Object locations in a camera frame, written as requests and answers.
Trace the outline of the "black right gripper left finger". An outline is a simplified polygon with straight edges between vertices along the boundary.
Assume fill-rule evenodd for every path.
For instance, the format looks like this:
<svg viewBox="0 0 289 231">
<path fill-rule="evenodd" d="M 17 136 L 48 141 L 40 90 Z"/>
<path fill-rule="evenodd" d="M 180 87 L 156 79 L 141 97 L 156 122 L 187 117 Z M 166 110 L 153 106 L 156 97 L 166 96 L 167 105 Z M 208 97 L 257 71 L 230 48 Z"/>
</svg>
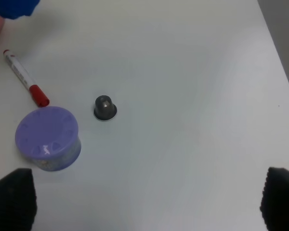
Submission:
<svg viewBox="0 0 289 231">
<path fill-rule="evenodd" d="M 30 231 L 36 214 L 32 169 L 18 168 L 0 179 L 0 231 Z"/>
</svg>

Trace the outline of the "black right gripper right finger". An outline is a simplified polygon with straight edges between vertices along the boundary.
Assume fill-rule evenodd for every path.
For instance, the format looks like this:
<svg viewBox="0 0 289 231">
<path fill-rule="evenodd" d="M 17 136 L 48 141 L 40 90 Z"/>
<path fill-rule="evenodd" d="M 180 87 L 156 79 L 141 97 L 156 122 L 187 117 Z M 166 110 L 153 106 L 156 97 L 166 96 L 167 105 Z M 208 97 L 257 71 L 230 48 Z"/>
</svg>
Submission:
<svg viewBox="0 0 289 231">
<path fill-rule="evenodd" d="M 269 231 L 289 231 L 289 171 L 268 168 L 260 211 Z"/>
</svg>

